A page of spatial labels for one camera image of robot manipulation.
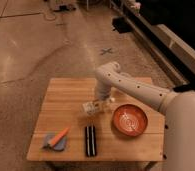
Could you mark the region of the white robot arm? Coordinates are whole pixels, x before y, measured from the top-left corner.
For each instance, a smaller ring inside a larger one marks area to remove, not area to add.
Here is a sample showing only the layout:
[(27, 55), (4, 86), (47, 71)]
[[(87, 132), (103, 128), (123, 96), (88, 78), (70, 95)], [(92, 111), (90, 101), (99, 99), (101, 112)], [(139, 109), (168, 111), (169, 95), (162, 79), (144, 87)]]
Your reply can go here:
[(105, 100), (115, 87), (165, 116), (163, 171), (195, 171), (195, 91), (175, 92), (137, 81), (114, 61), (95, 69), (95, 96)]

